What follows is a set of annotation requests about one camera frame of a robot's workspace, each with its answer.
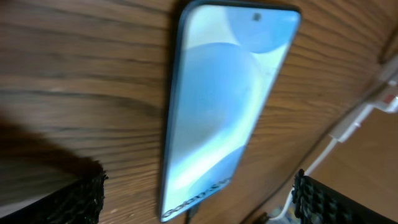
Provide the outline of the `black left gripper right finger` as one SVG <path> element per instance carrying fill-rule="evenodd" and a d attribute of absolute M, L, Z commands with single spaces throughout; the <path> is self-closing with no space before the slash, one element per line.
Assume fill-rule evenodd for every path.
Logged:
<path fill-rule="evenodd" d="M 397 224 L 305 175 L 302 169 L 295 175 L 292 202 L 301 223 Z"/>

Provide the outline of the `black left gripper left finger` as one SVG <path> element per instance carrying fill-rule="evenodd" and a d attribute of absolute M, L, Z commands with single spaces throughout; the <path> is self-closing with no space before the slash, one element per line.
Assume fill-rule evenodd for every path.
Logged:
<path fill-rule="evenodd" d="M 1 218 L 1 224 L 98 224 L 106 172 L 100 170 Z"/>

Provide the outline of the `blue Galaxy smartphone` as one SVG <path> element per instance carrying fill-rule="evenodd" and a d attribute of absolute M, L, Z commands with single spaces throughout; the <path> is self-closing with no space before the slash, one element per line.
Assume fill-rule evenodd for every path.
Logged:
<path fill-rule="evenodd" d="M 183 4 L 170 65 L 162 223 L 232 181 L 301 21 L 290 4 Z"/>

